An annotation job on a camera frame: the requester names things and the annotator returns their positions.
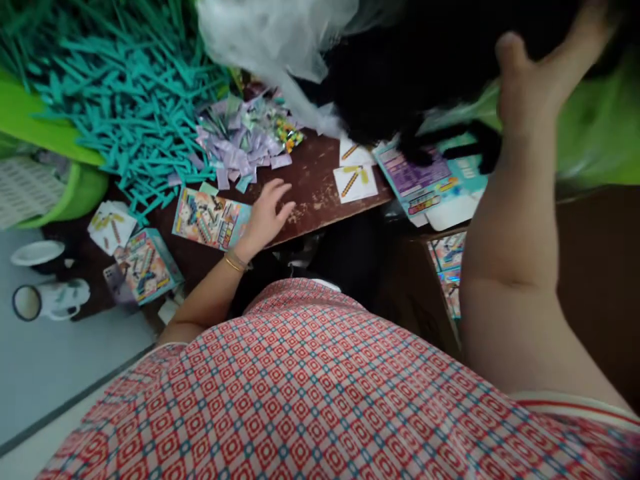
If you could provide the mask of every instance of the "white mug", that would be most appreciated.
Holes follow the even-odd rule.
[[[89,300],[89,284],[82,279],[23,285],[13,292],[13,310],[24,321],[46,316],[51,320],[69,320]]]

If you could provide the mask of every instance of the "teal plastic pieces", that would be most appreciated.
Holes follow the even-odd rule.
[[[4,68],[49,106],[41,118],[69,120],[77,144],[100,152],[142,225],[175,197],[168,176],[215,178],[195,141],[195,111],[225,97],[231,76],[207,58],[190,3],[4,2],[0,16]]]

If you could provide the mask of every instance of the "white plastic basket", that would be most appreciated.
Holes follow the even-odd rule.
[[[47,214],[62,198],[66,185],[50,166],[28,157],[0,161],[0,229]]]

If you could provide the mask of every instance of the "white plastic bag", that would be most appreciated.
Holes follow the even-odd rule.
[[[339,138],[339,119],[319,111],[291,75],[322,82],[322,52],[342,35],[391,24],[400,0],[199,0],[199,27],[208,55],[280,87],[304,125]]]

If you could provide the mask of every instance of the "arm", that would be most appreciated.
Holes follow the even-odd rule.
[[[557,117],[607,44],[604,10],[587,3],[538,64],[516,35],[498,42],[504,142],[467,236],[462,332],[470,366],[506,393],[558,391],[630,409],[569,328],[555,291]]]
[[[281,179],[268,182],[256,200],[244,235],[233,249],[238,258],[249,263],[284,226],[295,207],[289,202],[278,214],[276,204],[290,190],[291,184]],[[209,272],[162,332],[158,345],[170,342],[191,342],[206,329],[222,323],[242,278],[242,271],[221,260]]]

